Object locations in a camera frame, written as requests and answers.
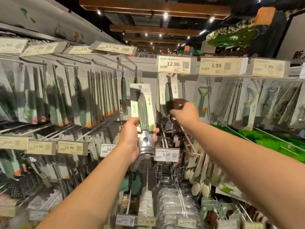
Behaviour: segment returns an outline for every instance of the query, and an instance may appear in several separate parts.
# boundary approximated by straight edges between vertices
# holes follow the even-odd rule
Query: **ceiling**
[[[208,33],[254,17],[263,6],[283,11],[305,7],[305,0],[56,1],[118,41],[151,52],[173,51],[183,44],[200,49]]]

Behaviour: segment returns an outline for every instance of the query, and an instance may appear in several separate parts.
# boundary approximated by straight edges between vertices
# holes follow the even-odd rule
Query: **right arm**
[[[305,164],[200,122],[196,107],[181,99],[171,114],[204,151],[278,228],[305,224]]]

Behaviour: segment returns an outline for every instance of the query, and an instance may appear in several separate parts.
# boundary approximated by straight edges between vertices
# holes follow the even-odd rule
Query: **left hand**
[[[137,147],[138,143],[138,131],[136,125],[139,123],[139,117],[128,118],[127,122],[122,128],[120,139],[118,142],[119,146],[122,146],[124,150],[127,150],[130,153],[130,164],[134,163],[139,156],[139,148]],[[152,140],[155,142],[157,139],[156,136],[152,137]]]

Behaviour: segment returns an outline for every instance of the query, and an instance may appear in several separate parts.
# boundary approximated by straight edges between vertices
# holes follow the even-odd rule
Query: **hanging plant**
[[[255,18],[252,18],[249,20],[242,20],[233,26],[222,27],[208,34],[206,41],[209,45],[215,47],[247,46],[257,35],[254,24]]]

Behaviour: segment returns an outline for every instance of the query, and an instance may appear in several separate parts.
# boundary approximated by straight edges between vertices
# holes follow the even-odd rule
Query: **hand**
[[[200,122],[199,112],[194,104],[184,99],[174,99],[174,104],[181,104],[181,110],[171,110],[170,114],[173,115],[178,123],[184,128],[186,134],[191,135],[191,129]]]
[[[139,117],[128,118],[127,122],[122,128],[118,146],[122,146],[124,151],[127,151],[130,154],[130,164],[134,163],[139,156],[139,148],[137,147],[138,143],[138,131],[136,125],[139,123]],[[156,136],[152,137],[152,140],[155,142],[157,140]]]

